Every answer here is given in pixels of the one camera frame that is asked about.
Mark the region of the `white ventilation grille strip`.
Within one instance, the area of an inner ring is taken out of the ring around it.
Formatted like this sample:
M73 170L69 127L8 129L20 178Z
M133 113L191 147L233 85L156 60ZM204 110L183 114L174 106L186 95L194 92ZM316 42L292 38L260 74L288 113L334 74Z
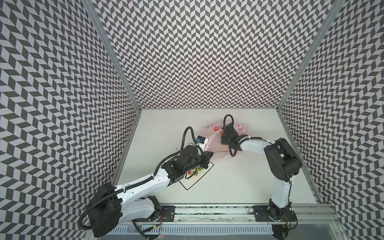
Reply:
M225 236L225 235L272 235L273 227L267 224L235 225L162 225L146 235L178 236Z

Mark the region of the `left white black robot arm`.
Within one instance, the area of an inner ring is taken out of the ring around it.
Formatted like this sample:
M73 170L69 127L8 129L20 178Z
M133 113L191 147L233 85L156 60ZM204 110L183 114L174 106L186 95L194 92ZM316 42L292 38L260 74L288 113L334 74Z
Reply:
M156 221L161 217L163 207L151 193L179 182L192 170L207 169L213 155L213 152L188 145L163 159L148 176L117 186L112 183L100 186L85 210L90 225L79 220L79 228L92 230L94 237L99 238L120 222Z

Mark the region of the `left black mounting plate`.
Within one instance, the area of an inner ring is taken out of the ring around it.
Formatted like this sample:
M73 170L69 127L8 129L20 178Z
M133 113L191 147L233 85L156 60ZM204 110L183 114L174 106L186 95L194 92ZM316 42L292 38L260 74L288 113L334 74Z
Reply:
M162 206L162 210L155 210L155 212L148 219L136 219L135 222L139 223L157 223L163 220L163 222L173 222L175 219L176 206L167 205Z

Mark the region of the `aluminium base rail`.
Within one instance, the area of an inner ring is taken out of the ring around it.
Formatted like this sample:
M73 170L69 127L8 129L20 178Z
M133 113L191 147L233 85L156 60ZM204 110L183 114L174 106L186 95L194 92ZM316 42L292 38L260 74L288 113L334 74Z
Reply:
M176 206L175 219L165 224L284 224L281 222L256 222L251 207L266 204L164 204ZM340 224L330 204L292 204L301 224Z

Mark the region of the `white square mat black border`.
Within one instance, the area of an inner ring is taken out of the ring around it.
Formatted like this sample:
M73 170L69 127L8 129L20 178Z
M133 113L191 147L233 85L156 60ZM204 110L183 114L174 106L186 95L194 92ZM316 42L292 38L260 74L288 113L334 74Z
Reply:
M182 187L188 191L191 189L194 185L196 185L215 165L213 163L209 163L208 168L198 176L194 176L190 179L186 179L186 174L182 180L179 181L179 183L182 185Z

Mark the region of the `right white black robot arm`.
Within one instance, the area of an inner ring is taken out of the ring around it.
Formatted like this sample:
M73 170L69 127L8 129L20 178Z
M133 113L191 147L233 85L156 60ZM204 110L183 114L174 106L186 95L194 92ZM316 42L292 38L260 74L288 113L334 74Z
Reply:
M302 161L295 153L291 145L284 138L274 142L268 142L261 137L239 135L233 124L222 127L223 145L229 147L231 157L235 157L239 151L248 151L265 154L270 170L275 177L273 195L269 205L259 212L267 214L271 221L291 219L292 202L290 201L292 184L303 166Z

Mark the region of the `red fake strawberry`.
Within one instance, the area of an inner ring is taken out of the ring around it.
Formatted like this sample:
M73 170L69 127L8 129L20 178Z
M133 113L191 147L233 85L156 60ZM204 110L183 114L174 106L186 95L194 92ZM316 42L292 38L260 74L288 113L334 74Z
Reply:
M198 176L199 174L203 173L206 169L202 167L195 168L189 172L186 173L186 179L190 179L194 176Z

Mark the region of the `pink plastic bag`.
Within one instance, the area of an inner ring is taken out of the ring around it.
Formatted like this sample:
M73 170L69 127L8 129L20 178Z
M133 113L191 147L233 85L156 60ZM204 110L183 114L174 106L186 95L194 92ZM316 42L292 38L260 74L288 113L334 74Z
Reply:
M211 158L211 162L216 160L222 160L231 158L228 145L223 145L222 140L222 130L223 121L211 123L202 128L200 136L208 139L208 143L205 147L205 151L213 152L214 155ZM235 121L234 129L237 131L238 135L249 135L250 128L249 126L242 125L241 123Z

